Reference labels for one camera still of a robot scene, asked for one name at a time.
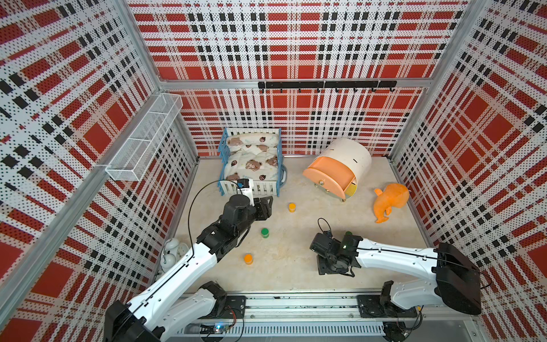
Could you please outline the round cabinet with coloured drawers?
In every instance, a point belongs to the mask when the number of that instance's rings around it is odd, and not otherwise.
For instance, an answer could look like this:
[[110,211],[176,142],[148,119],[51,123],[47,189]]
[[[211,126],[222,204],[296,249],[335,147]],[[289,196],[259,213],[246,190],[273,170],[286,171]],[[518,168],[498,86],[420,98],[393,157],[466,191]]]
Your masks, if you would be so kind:
[[345,202],[356,193],[371,165],[372,156],[364,145],[338,138],[313,160],[303,176]]

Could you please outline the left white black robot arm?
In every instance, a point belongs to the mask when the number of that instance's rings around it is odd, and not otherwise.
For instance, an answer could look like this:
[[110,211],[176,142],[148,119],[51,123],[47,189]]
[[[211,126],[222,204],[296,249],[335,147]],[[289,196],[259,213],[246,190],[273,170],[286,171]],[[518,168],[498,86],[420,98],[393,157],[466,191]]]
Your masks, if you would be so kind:
[[175,266],[129,302],[108,307],[104,341],[167,341],[190,323],[220,313],[226,293],[216,282],[207,282],[186,299],[182,295],[241,244],[254,222],[272,216],[273,200],[231,196],[219,219],[202,231]]

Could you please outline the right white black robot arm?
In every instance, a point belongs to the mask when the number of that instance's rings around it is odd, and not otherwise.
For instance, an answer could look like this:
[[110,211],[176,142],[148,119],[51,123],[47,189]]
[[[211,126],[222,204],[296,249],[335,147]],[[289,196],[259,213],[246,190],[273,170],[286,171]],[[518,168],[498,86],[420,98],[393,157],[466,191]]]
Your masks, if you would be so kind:
[[369,268],[413,276],[410,282],[385,282],[379,299],[383,306],[410,310],[420,305],[443,305],[473,316],[482,312],[480,270],[448,243],[436,248],[408,248],[356,235],[337,240],[330,232],[322,232],[313,238],[310,249],[317,255],[321,275],[353,277],[355,268]]

